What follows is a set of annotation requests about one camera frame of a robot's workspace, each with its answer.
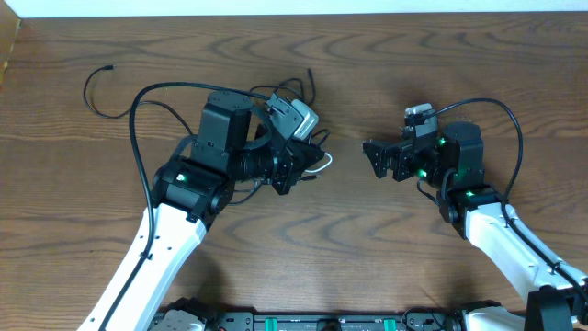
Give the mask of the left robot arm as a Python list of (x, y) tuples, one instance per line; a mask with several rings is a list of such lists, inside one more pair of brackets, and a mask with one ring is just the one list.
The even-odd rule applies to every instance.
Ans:
[(138, 232), (83, 330), (145, 330), (176, 274), (215, 218), (234, 204), (235, 186), (252, 181), (289, 193), (325, 153), (311, 143), (318, 115), (276, 94), (215, 91), (190, 133), (155, 173)]

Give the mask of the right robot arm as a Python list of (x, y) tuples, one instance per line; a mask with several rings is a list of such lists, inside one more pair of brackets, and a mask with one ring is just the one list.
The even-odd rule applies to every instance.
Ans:
[(444, 322), (445, 330), (571, 330), (587, 323), (587, 276), (550, 250), (518, 217), (504, 194), (486, 183), (479, 126), (429, 126), (398, 143), (365, 141), (377, 177), (418, 177), (459, 236), (479, 248), (526, 305), (512, 314), (497, 302), (473, 302)]

